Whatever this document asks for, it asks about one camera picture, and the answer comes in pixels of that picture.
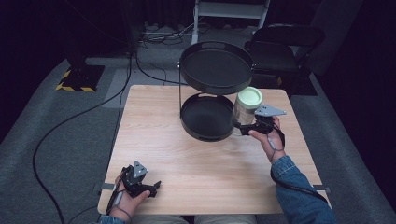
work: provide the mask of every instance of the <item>light green lid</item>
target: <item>light green lid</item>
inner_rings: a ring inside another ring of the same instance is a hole
[[[262,104],[262,93],[254,87],[246,87],[238,92],[237,101],[246,109],[255,109]]]

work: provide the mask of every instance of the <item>chair backrest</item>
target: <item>chair backrest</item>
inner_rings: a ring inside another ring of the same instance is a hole
[[[325,34],[317,27],[294,24],[270,24],[257,30],[250,40],[289,46],[314,48],[320,44]]]

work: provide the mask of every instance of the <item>black circular tray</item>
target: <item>black circular tray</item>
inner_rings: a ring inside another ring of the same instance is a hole
[[[224,96],[200,96],[187,99],[180,110],[184,130],[192,137],[216,142],[233,130],[233,103]]]
[[[198,91],[227,95],[247,87],[254,64],[241,48],[207,41],[191,45],[180,57],[180,74]]]

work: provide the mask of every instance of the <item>hand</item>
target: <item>hand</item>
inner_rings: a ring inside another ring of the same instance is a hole
[[[119,182],[121,175],[116,178],[116,184]],[[120,182],[120,186],[118,191],[122,191],[122,197],[120,203],[117,206],[113,206],[111,209],[110,215],[112,217],[117,217],[119,219],[124,220],[126,223],[129,223],[131,217],[134,216],[134,213],[137,210],[137,207],[147,199],[150,195],[149,190],[144,191],[140,195],[135,198],[132,198],[127,191],[125,191],[125,186],[122,181]]]
[[[274,120],[275,126],[280,130],[279,118],[276,116],[273,116],[273,120]],[[268,137],[270,137],[271,140],[273,141],[276,149],[284,149],[283,145],[282,145],[282,140],[280,139],[280,136],[276,130],[272,130],[269,134],[263,134],[263,133],[259,133],[259,132],[251,130],[248,132],[248,134],[250,134],[250,136],[252,136],[260,141],[260,143],[262,144],[262,149],[264,150],[265,154],[267,155],[268,160],[271,163],[274,163],[279,158],[286,156],[286,152],[284,150],[273,150],[270,142],[268,141]]]

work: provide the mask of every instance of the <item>black office chair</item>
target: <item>black office chair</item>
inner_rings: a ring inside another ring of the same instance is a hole
[[[319,28],[306,25],[271,24],[260,28],[244,46],[256,64],[250,85],[284,89],[291,97],[298,82],[309,78],[310,71],[304,64],[324,36]]]

